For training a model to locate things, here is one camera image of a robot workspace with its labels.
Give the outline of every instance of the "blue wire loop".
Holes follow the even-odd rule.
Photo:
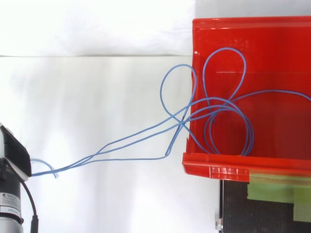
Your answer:
[[[217,54],[217,53],[219,53],[221,51],[224,51],[224,50],[231,50],[231,51],[236,52],[241,57],[241,59],[243,61],[243,73],[242,73],[241,81],[240,81],[239,85],[237,86],[237,88],[235,89],[235,91],[230,96],[230,98],[227,99],[227,100],[219,98],[219,97],[208,97],[207,88],[206,88],[206,82],[205,82],[205,80],[207,79],[207,77],[206,77],[206,68],[207,68],[208,62],[210,61],[210,59],[215,54]],[[193,86],[192,94],[191,94],[191,97],[190,97],[188,105],[183,107],[181,110],[179,110],[175,114],[172,114],[172,113],[170,113],[168,111],[168,109],[166,108],[166,106],[164,104],[163,97],[162,97],[162,89],[163,89],[164,82],[167,79],[168,75],[174,69],[176,69],[178,67],[188,67],[188,68],[191,69],[192,74],[193,74],[193,79],[194,79],[194,86]],[[167,119],[165,119],[164,121],[162,121],[162,122],[160,122],[160,123],[158,123],[158,124],[156,124],[154,126],[146,128],[146,129],[144,129],[142,131],[139,131],[139,132],[134,133],[132,135],[129,135],[127,137],[121,138],[121,139],[116,140],[114,142],[110,142],[107,145],[105,145],[104,147],[102,147],[97,153],[89,155],[89,156],[87,156],[87,157],[85,157],[83,159],[80,159],[79,161],[77,161],[77,162],[75,162],[75,163],[73,163],[71,165],[65,166],[63,168],[53,169],[51,165],[49,165],[48,163],[40,160],[39,162],[42,162],[42,163],[46,164],[51,170],[50,171],[44,171],[44,172],[38,172],[38,173],[33,174],[33,176],[41,176],[41,175],[46,175],[46,174],[54,174],[55,175],[55,173],[58,173],[58,172],[66,171],[66,170],[69,170],[69,169],[73,169],[73,168],[76,168],[76,167],[84,166],[86,164],[95,163],[95,162],[103,162],[103,161],[138,161],[138,160],[147,161],[147,160],[160,160],[160,159],[164,159],[167,156],[169,156],[169,154],[171,153],[173,145],[175,143],[175,140],[176,140],[177,136],[179,135],[179,133],[180,133],[182,128],[186,129],[189,132],[189,135],[192,137],[192,139],[195,141],[195,143],[198,145],[198,147],[200,149],[202,149],[204,152],[220,154],[220,152],[217,149],[217,147],[216,147],[216,145],[215,145],[215,143],[213,141],[213,138],[212,138],[211,125],[212,125],[215,117],[220,112],[224,112],[224,111],[235,112],[243,119],[243,121],[245,123],[246,136],[245,136],[245,143],[244,143],[244,146],[243,146],[243,149],[242,149],[240,155],[247,156],[251,152],[251,150],[253,148],[253,145],[254,145],[254,141],[255,141],[255,139],[254,139],[254,134],[255,134],[254,133],[254,128],[253,128],[250,120],[247,118],[247,116],[245,116],[242,113],[242,111],[237,107],[237,105],[234,104],[235,101],[241,100],[243,98],[246,98],[246,97],[249,97],[249,96],[252,96],[252,95],[257,95],[257,94],[262,94],[262,93],[269,93],[269,92],[298,95],[298,96],[301,96],[301,97],[307,99],[308,101],[311,101],[311,98],[309,96],[305,95],[305,94],[302,94],[302,93],[299,93],[299,92],[295,92],[295,91],[272,89],[272,90],[261,90],[261,91],[256,91],[256,92],[248,93],[248,94],[245,94],[245,95],[242,95],[240,97],[237,97],[237,98],[233,99],[234,96],[236,95],[236,93],[238,92],[239,88],[241,87],[243,81],[244,81],[244,78],[245,78],[245,75],[246,75],[246,68],[247,68],[246,59],[245,59],[244,55],[240,51],[238,51],[237,49],[230,48],[230,47],[224,47],[224,48],[220,48],[220,49],[214,51],[211,55],[208,56],[208,58],[206,59],[206,61],[204,63],[204,67],[203,67],[202,81],[203,81],[203,89],[204,89],[205,98],[202,98],[202,99],[197,100],[197,101],[193,101],[194,94],[195,94],[195,91],[196,91],[196,88],[197,88],[197,75],[196,75],[194,69],[191,66],[187,65],[187,64],[180,64],[180,65],[176,65],[176,66],[172,67],[167,72],[167,74],[164,76],[164,78],[162,80],[162,83],[161,83],[161,86],[160,86],[160,100],[161,100],[161,104],[163,106],[163,109],[169,115],[169,117]],[[210,100],[218,100],[218,101],[221,101],[223,104],[210,105]],[[189,110],[189,108],[191,106],[193,106],[195,104],[198,104],[198,103],[201,103],[201,102],[204,102],[204,101],[207,102],[207,107],[201,108],[201,109],[193,112],[192,114],[190,114],[189,117],[186,118],[187,112],[188,112],[188,110]],[[201,112],[203,112],[205,110],[208,110],[207,114],[203,114],[201,116],[197,116],[199,113],[201,113]],[[179,115],[182,112],[183,112],[183,116],[181,117],[181,120],[179,120],[176,116]],[[199,141],[194,136],[194,134],[186,126],[187,122],[198,120],[198,119],[203,119],[203,118],[207,119],[207,121],[206,121],[206,123],[204,125],[204,142],[206,144],[206,148],[199,143]],[[171,119],[174,119],[177,122],[177,124],[167,128],[165,130],[159,131],[157,133],[154,133],[152,135],[149,135],[147,137],[139,139],[137,141],[128,143],[128,144],[126,144],[124,146],[104,151],[104,149],[106,149],[110,145],[113,145],[113,144],[115,144],[117,142],[121,142],[121,141],[126,140],[128,138],[137,136],[137,135],[139,135],[139,134],[141,134],[143,132],[146,132],[148,130],[154,129],[154,128],[164,124],[165,122],[167,122],[167,121],[169,121]],[[125,159],[97,159],[97,160],[91,160],[91,159],[93,159],[94,157],[96,157],[98,155],[110,153],[110,152],[113,152],[113,151],[116,151],[116,150],[120,150],[120,149],[129,147],[129,146],[131,146],[133,144],[139,143],[139,142],[144,141],[144,140],[146,140],[148,138],[151,138],[151,137],[157,136],[159,134],[165,133],[165,132],[167,132],[167,131],[175,128],[175,127],[177,127],[177,129],[176,129],[176,131],[175,131],[175,133],[173,135],[173,138],[172,138],[172,140],[171,140],[171,142],[170,142],[170,144],[169,144],[169,146],[168,146],[164,156],[162,156],[162,157],[157,157],[157,158],[125,158]]]

